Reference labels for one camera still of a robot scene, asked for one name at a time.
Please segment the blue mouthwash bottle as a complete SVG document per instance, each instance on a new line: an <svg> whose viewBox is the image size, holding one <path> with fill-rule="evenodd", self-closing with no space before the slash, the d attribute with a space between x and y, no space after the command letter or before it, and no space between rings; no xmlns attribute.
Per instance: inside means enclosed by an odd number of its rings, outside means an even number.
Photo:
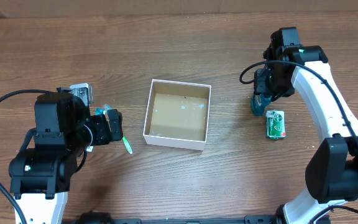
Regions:
<svg viewBox="0 0 358 224"><path fill-rule="evenodd" d="M251 100L252 112L255 116L262 116L265 108L271 103L271 96L253 95Z"/></svg>

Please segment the green floss pack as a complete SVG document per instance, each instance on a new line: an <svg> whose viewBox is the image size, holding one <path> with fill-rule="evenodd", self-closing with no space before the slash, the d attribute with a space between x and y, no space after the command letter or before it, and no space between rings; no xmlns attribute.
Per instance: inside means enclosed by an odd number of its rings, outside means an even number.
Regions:
<svg viewBox="0 0 358 224"><path fill-rule="evenodd" d="M286 137L285 112L279 110L268 110L266 117L266 136L273 140Z"/></svg>

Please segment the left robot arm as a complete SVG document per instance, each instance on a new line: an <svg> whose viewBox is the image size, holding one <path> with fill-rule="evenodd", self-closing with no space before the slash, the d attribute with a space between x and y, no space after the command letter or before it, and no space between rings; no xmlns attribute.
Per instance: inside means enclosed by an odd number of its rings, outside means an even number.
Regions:
<svg viewBox="0 0 358 224"><path fill-rule="evenodd" d="M61 223L70 179L83 164L87 148L123 138L122 114L92 115L89 106L69 92L45 93L34 106L31 129L9 164L10 191L18 204L17 223Z"/></svg>

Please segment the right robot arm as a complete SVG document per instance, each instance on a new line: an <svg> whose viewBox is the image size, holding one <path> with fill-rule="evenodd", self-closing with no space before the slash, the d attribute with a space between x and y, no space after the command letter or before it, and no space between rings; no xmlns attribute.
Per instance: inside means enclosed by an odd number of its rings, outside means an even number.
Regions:
<svg viewBox="0 0 358 224"><path fill-rule="evenodd" d="M358 120L337 88L320 46L304 46L294 27L270 37L254 73L256 115L281 97L299 93L320 145L305 170L305 189L278 207L272 223L328 223L328 212L358 199Z"/></svg>

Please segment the green toothbrush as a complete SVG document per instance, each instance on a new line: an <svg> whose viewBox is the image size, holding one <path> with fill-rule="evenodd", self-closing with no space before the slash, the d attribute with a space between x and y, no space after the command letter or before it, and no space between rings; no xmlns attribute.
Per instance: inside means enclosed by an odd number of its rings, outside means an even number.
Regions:
<svg viewBox="0 0 358 224"><path fill-rule="evenodd" d="M112 109L112 108L111 108L108 104L104 104L104 105L103 105L103 110L105 110L106 115L108 115L108 114L107 114L107 110L111 110L111 109ZM124 145L125 145L125 148L126 148L127 152L128 152L129 154L133 154L131 145L129 144L128 140L127 140L126 137L124 136L124 133L123 133L122 141L123 141L123 143L124 143Z"/></svg>

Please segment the teal toothpaste tube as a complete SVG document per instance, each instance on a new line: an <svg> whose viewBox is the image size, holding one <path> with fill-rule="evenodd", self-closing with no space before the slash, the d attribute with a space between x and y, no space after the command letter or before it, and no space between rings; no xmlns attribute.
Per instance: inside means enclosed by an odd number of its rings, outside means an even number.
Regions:
<svg viewBox="0 0 358 224"><path fill-rule="evenodd" d="M102 108L96 108L95 115L101 115L101 114L106 114L105 110L103 110Z"/></svg>

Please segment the white cardboard box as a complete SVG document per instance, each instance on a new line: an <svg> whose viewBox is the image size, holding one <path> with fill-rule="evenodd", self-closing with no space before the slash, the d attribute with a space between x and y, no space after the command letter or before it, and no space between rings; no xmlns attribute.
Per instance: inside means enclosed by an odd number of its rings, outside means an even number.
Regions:
<svg viewBox="0 0 358 224"><path fill-rule="evenodd" d="M203 151L210 102L210 85L153 79L143 129L146 143Z"/></svg>

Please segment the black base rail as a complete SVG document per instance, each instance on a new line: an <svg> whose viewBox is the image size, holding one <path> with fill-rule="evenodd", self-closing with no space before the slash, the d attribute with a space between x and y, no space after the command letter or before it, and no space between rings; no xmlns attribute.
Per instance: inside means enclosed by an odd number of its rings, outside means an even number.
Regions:
<svg viewBox="0 0 358 224"><path fill-rule="evenodd" d="M110 213L83 213L77 220L64 220L62 224L285 224L283 217L278 215L246 215L244 218L201 218L201 219L164 219L141 220L139 218L114 219Z"/></svg>

